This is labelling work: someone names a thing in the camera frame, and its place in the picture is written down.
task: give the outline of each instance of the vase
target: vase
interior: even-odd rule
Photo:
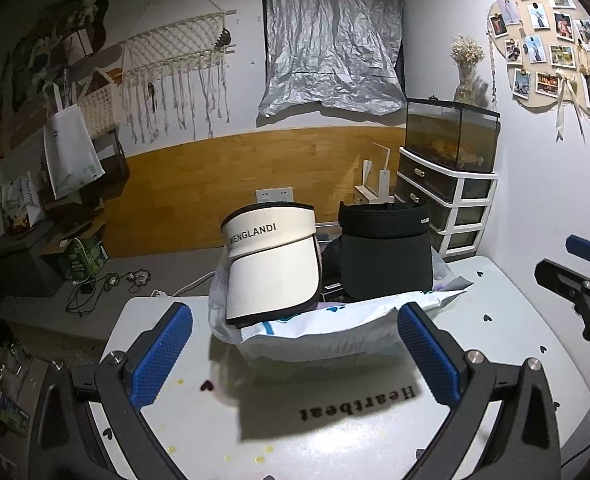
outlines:
[[[477,74],[477,65],[462,65],[458,63],[457,69],[459,70],[459,85],[455,90],[453,101],[474,106],[475,90],[473,89],[473,81]]]

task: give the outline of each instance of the dried flower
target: dried flower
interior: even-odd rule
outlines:
[[[450,57],[460,65],[476,65],[484,59],[484,50],[473,38],[458,34],[450,48]]]

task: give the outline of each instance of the screw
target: screw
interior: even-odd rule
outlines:
[[[108,364],[118,365],[124,360],[124,352],[121,350],[113,350],[106,356]]]
[[[472,362],[473,365],[479,364],[485,359],[484,354],[482,354],[479,350],[469,350],[466,353],[466,357],[470,362]]]
[[[535,372],[541,370],[541,361],[536,357],[531,357],[530,359],[528,359],[528,368]]]

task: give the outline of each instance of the ribbon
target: ribbon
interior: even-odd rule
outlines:
[[[586,137],[584,136],[584,128],[582,127],[582,109],[577,104],[577,95],[575,95],[574,90],[572,89],[572,83],[574,82],[574,76],[570,79],[564,72],[560,69],[555,71],[555,75],[558,79],[561,79],[559,94],[557,97],[557,138],[555,142],[558,140],[564,140],[564,89],[568,87],[568,91],[571,95],[572,106],[575,109],[575,113],[577,114],[577,122],[579,123],[579,131],[582,133],[582,139],[586,142]]]

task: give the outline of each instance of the blue textured pad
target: blue textured pad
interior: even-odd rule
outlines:
[[[435,400],[451,407],[458,404],[459,373],[408,304],[399,309],[397,331]]]
[[[192,313],[182,305],[133,371],[129,398],[137,411],[155,402],[191,333]]]
[[[570,235],[566,238],[566,251],[590,262],[590,240]]]

